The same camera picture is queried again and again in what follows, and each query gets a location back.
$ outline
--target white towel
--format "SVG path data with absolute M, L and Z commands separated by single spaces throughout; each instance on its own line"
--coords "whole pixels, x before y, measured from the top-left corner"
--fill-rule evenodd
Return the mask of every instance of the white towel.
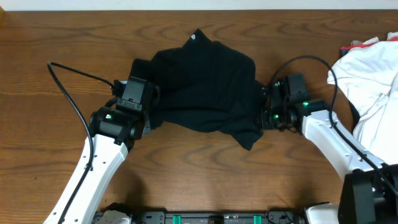
M 354 47 L 332 69 L 338 86 L 358 110 L 353 136 L 375 156 L 398 164 L 398 32 Z M 335 84 L 328 72 L 329 84 Z

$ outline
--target cable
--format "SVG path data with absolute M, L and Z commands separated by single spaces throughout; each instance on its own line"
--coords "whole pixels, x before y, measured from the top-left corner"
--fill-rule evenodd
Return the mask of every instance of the cable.
M 398 197 L 398 191 L 397 189 L 395 189 L 395 187 L 393 186 L 393 184 L 387 179 L 387 177 L 380 171 L 380 169 L 374 165 L 374 163 L 368 159 L 366 157 L 366 155 L 364 155 L 349 139 L 346 138 L 346 136 L 338 129 L 337 127 L 337 123 L 334 122 L 333 120 L 333 110 L 335 108 L 335 104 L 336 104 L 336 99 L 337 99 L 337 91 L 338 91 L 338 85 L 337 85 L 337 76 L 335 74 L 335 71 L 333 71 L 332 67 L 329 65 L 329 63 L 327 61 L 325 61 L 324 59 L 314 56 L 314 55 L 301 55 L 295 58 L 292 58 L 290 60 L 288 60 L 287 62 L 285 62 L 271 77 L 270 82 L 268 83 L 267 87 L 267 93 L 270 92 L 270 89 L 273 87 L 273 83 L 275 83 L 275 79 L 276 76 L 278 76 L 278 74 L 280 73 L 280 71 L 282 71 L 286 66 L 288 66 L 290 63 L 298 60 L 298 59 L 303 59 L 303 58 L 310 58 L 310 59 L 314 59 L 314 60 L 318 60 L 319 62 L 321 62 L 322 64 L 326 65 L 331 74 L 333 75 L 333 78 L 335 79 L 335 90 L 333 93 L 333 99 L 331 101 L 331 108 L 329 110 L 329 121 L 331 124 L 331 127 L 333 129 L 336 130 L 336 132 L 338 133 L 338 135 L 366 162 L 368 163 L 375 171 L 375 173 L 381 178 L 381 180 L 385 183 L 385 185 L 387 186 L 388 189 L 390 189 L 392 191 L 392 193 Z
M 88 130 L 87 122 L 86 122 L 85 118 L 83 117 L 83 114 L 80 112 L 80 110 L 79 110 L 79 108 L 77 107 L 77 105 L 75 104 L 75 102 L 72 100 L 72 98 L 70 97 L 70 95 L 68 94 L 68 92 L 66 91 L 66 89 L 62 86 L 60 80 L 59 80 L 59 79 L 57 78 L 57 76 L 55 75 L 55 73 L 54 73 L 54 71 L 52 70 L 52 67 L 51 67 L 52 65 L 57 66 L 57 67 L 60 67 L 60 68 L 64 68 L 64 69 L 69 70 L 69 71 L 72 71 L 72 72 L 79 73 L 80 75 L 84 75 L 84 76 L 87 76 L 87 77 L 90 77 L 90 78 L 94 78 L 94 79 L 96 79 L 96 80 L 100 80 L 100 81 L 102 81 L 102 82 L 105 82 L 105 83 L 109 84 L 112 88 L 114 88 L 114 86 L 113 86 L 113 84 L 110 83 L 109 81 L 104 80 L 104 79 L 99 78 L 99 77 L 96 77 L 96 76 L 94 76 L 94 75 L 89 75 L 89 74 L 87 74 L 87 73 L 80 72 L 80 71 L 78 71 L 78 70 L 75 70 L 75 69 L 73 69 L 73 68 L 69 68 L 69 67 L 60 65 L 60 64 L 58 64 L 58 63 L 53 63 L 53 62 L 48 62 L 48 63 L 47 63 L 47 68 L 49 69 L 49 72 L 50 72 L 52 78 L 54 79 L 55 83 L 58 85 L 58 87 L 59 87 L 59 89 L 61 90 L 61 92 L 65 95 L 65 97 L 67 98 L 67 100 L 69 101 L 69 103 L 72 105 L 73 109 L 75 109 L 77 115 L 78 115 L 79 118 L 80 118 L 80 121 L 83 123 L 83 126 L 84 126 L 84 128 L 85 128 L 85 131 L 86 131 L 86 134 L 87 134 L 87 137 L 88 137 L 88 142 L 89 142 L 89 144 L 90 144 L 90 157 L 89 157 L 89 159 L 88 159 L 88 162 L 87 162 L 85 171 L 84 171 L 83 175 L 81 176 L 79 182 L 77 183 L 76 188 L 75 188 L 74 191 L 72 192 L 72 194 L 71 194 L 71 196 L 70 196 L 70 198 L 69 198 L 69 200 L 68 200 L 68 202 L 67 202 L 65 208 L 63 209 L 63 212 L 62 212 L 62 214 L 61 214 L 61 217 L 60 217 L 60 219 L 59 219 L 59 221 L 58 221 L 58 224 L 61 224 L 61 223 L 63 223 L 63 221 L 65 220 L 65 215 L 67 214 L 68 209 L 69 209 L 70 205 L 71 205 L 72 202 L 73 202 L 73 199 L 75 198 L 77 192 L 79 191 L 80 186 L 82 185 L 84 179 L 85 179 L 86 176 L 87 176 L 87 173 L 90 171 L 90 169 L 91 169 L 91 167 L 92 167 L 92 165 L 93 165 L 93 159 L 94 159 L 94 144 L 93 144 L 93 139 L 92 139 L 92 137 L 90 136 L 90 132 L 89 132 L 89 130 Z

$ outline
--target white background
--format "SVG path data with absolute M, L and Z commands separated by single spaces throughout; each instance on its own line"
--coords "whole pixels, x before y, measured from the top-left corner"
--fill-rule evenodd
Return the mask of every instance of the white background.
M 398 0 L 0 0 L 0 6 L 6 11 L 398 9 Z

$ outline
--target wooden table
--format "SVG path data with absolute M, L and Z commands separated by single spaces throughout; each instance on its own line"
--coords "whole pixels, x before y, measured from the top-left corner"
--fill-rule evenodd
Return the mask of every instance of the wooden table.
M 339 47 L 398 30 L 397 11 L 7 12 L 0 28 L 0 223 L 42 223 L 59 199 L 85 132 L 46 62 L 125 80 L 134 58 L 181 46 L 196 28 L 254 59 L 267 83 L 286 60 L 314 54 L 334 63 Z M 86 118 L 110 97 L 101 82 L 56 68 Z M 331 100 L 327 69 L 310 60 L 283 74 L 305 74 L 314 98 Z M 348 102 L 336 112 L 351 129 Z M 339 202 L 341 180 L 304 137 L 266 131 L 252 151 L 221 133 L 165 123 L 136 142 L 101 207 L 265 210 Z

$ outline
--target brown wooden surface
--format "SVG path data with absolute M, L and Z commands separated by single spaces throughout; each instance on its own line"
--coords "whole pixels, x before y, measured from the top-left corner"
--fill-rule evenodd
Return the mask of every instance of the brown wooden surface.
M 254 59 L 266 83 L 286 60 L 398 30 L 397 11 L 8 12 L 0 29 L 0 223 L 42 223 L 79 160 L 85 132 L 48 73 L 48 60 L 125 80 L 134 58 L 181 46 L 201 28 Z M 295 62 L 314 98 L 331 99 L 326 68 Z M 86 118 L 110 97 L 103 83 L 56 68 Z M 351 129 L 348 102 L 336 112 Z M 267 131 L 252 151 L 221 133 L 165 123 L 136 142 L 101 206 L 265 210 L 338 203 L 341 181 L 321 152 L 290 132 Z

